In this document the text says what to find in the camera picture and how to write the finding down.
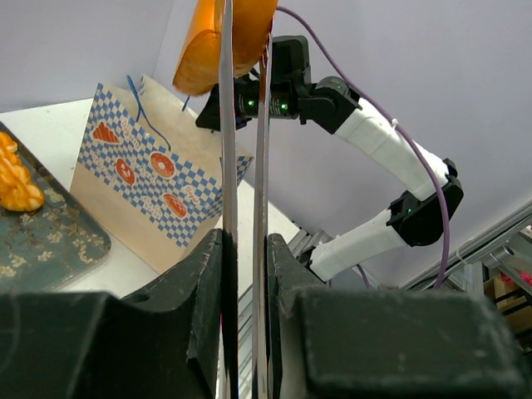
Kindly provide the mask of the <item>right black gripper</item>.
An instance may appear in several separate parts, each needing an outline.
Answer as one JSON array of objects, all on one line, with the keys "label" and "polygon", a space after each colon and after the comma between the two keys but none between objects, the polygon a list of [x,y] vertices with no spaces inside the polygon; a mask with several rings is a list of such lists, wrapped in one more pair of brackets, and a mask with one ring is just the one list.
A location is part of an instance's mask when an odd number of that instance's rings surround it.
[{"label": "right black gripper", "polygon": [[[248,78],[234,80],[235,126],[239,130],[259,113],[259,81]],[[298,100],[289,83],[272,83],[269,96],[269,116],[274,119],[295,120],[299,118]],[[215,85],[209,94],[203,110],[195,124],[199,128],[220,131],[219,86]]]}]

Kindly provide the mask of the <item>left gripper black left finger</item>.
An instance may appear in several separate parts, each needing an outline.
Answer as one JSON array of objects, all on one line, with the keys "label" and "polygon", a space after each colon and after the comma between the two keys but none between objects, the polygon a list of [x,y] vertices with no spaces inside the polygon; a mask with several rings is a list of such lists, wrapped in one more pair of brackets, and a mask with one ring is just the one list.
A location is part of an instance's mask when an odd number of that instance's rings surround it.
[{"label": "left gripper black left finger", "polygon": [[1,297],[4,398],[212,398],[216,394],[222,233],[124,298]]}]

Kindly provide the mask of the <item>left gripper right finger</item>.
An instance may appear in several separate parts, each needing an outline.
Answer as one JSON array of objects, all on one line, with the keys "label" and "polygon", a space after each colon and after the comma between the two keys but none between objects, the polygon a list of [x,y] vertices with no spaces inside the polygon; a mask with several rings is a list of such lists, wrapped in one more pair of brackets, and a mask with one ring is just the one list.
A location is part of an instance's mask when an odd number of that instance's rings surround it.
[{"label": "left gripper right finger", "polygon": [[528,398],[531,371],[488,299],[332,289],[267,243],[272,398]]}]

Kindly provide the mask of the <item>blue checkered paper bag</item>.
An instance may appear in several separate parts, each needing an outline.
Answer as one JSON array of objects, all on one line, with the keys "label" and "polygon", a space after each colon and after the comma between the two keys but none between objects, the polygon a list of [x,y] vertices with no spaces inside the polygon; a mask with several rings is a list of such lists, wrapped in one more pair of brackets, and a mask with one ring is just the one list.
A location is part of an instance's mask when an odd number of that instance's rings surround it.
[{"label": "blue checkered paper bag", "polygon": [[151,77],[135,90],[99,84],[71,194],[159,273],[173,267],[223,210],[221,134]]}]

